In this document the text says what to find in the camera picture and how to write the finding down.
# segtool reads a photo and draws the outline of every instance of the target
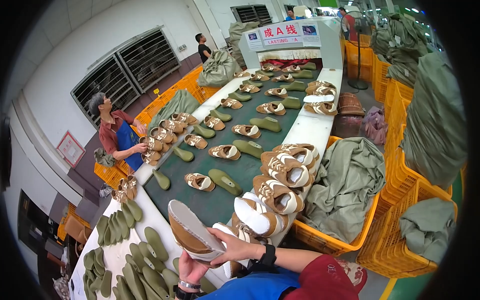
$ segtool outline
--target poster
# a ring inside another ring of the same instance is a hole
[[[262,44],[262,39],[260,38],[260,31],[258,29],[247,31],[244,33],[247,38],[248,47],[252,51],[263,51],[265,50],[264,45]]]
[[[301,24],[301,32],[305,47],[320,47],[322,45],[317,22],[303,22]]]

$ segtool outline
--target metal grille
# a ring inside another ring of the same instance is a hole
[[[101,63],[71,91],[77,105],[97,129],[100,117],[92,115],[88,101],[98,92],[103,92],[110,98],[112,111],[124,109],[140,95],[115,56]]]
[[[161,29],[141,36],[118,51],[117,56],[142,93],[180,67]]]

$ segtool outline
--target window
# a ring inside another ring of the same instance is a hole
[[[230,7],[238,22],[259,22],[260,26],[272,23],[272,18],[265,5],[245,5]]]

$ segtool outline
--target man in red shirt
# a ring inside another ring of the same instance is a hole
[[[116,160],[125,160],[136,171],[143,163],[140,153],[147,150],[147,144],[138,143],[139,136],[130,125],[140,134],[146,134],[145,126],[121,110],[111,111],[112,102],[104,93],[94,94],[88,107],[92,114],[100,116],[99,138],[107,154]]]

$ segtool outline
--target yellow plastic crate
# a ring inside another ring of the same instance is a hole
[[[339,139],[339,137],[330,136],[330,138],[328,139],[327,148]],[[370,210],[365,215],[365,222],[363,223],[362,230],[355,238],[355,240],[353,240],[350,244],[332,238],[316,229],[313,229],[312,227],[299,220],[294,220],[292,225],[292,230],[295,233],[295,238],[314,247],[320,252],[331,254],[333,256],[338,256],[340,254],[350,251],[356,251],[365,242],[365,238],[367,237],[370,224],[373,220],[373,215],[375,214],[378,197],[378,194],[374,196]]]

